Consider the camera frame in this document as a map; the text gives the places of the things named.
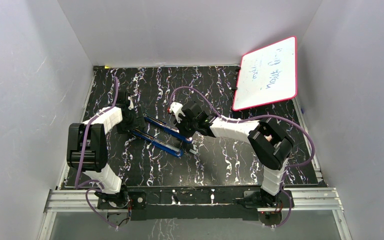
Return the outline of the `blue stapler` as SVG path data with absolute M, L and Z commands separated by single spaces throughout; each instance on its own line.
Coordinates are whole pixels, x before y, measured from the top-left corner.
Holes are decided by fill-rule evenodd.
M 143 115 L 144 117 L 144 120 L 152 125 L 154 125 L 155 127 L 157 128 L 160 128 L 162 129 L 164 132 L 166 132 L 167 134 L 175 137 L 176 139 L 182 141 L 182 142 L 185 142 L 187 144 L 190 144 L 193 142 L 193 138 L 192 137 L 185 137 L 183 135 L 180 134 L 179 130 L 173 126 L 170 126 L 169 124 L 157 119 L 157 118 L 154 118 L 148 114 L 144 114 Z
M 139 131 L 137 129 L 131 131 L 130 133 L 136 137 L 139 137 L 141 139 L 148 141 L 153 146 L 155 146 L 155 147 L 157 147 L 157 148 L 159 148 L 159 149 L 161 149 L 161 150 L 167 152 L 168 154 L 175 156 L 177 158 L 180 158 L 184 153 L 182 149 L 177 148 L 175 146 L 172 146 L 166 142 L 163 142 L 163 141 L 155 138 L 154 136 L 149 135 L 148 133 Z

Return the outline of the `small white staple strip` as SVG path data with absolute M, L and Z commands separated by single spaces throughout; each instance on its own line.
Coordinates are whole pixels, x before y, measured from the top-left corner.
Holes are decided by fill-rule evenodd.
M 194 150 L 194 149 L 189 149 L 189 152 L 192 153 L 193 155 L 197 155 L 198 154 L 198 152 L 196 150 Z

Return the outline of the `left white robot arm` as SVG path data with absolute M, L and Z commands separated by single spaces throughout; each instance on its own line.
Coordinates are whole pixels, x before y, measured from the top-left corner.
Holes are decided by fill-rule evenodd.
M 122 190 L 122 179 L 108 164 L 106 135 L 116 128 L 118 134 L 129 134 L 142 128 L 144 119 L 133 96 L 126 91 L 118 94 L 115 104 L 99 110 L 91 119 L 73 123 L 68 128 L 67 165 L 89 176 L 101 192 L 110 195 L 117 208 L 129 203 L 129 194 Z

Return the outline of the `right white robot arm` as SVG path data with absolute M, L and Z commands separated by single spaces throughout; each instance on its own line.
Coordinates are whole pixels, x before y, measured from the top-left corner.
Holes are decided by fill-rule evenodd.
M 175 127 L 186 138 L 200 133 L 250 144 L 263 166 L 262 202 L 268 207 L 275 207 L 281 201 L 282 178 L 294 141 L 276 120 L 270 117 L 266 120 L 241 121 L 209 115 L 195 102 L 173 102 L 168 112 L 174 115 Z

